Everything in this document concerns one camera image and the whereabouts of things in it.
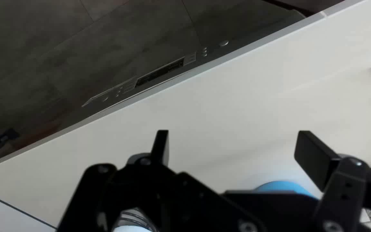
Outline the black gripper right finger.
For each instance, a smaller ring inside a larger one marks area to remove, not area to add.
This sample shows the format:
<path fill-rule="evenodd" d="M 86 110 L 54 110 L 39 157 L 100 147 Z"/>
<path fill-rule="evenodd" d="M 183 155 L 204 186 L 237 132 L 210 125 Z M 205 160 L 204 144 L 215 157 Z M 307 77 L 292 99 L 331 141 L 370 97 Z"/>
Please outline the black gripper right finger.
<path fill-rule="evenodd" d="M 371 232 L 361 223 L 362 210 L 371 210 L 367 162 L 336 153 L 309 130 L 298 133 L 294 159 L 322 192 L 313 214 L 318 232 Z"/>

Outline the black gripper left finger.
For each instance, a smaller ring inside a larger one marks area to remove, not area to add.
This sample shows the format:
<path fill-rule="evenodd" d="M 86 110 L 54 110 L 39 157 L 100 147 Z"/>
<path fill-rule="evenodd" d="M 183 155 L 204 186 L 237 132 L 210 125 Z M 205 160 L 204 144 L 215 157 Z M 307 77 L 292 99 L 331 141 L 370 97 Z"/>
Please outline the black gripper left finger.
<path fill-rule="evenodd" d="M 158 232 L 263 232 L 263 223 L 187 173 L 167 166 L 169 133 L 119 169 L 89 166 L 58 224 L 58 232 L 112 232 L 122 211 L 138 209 Z"/>

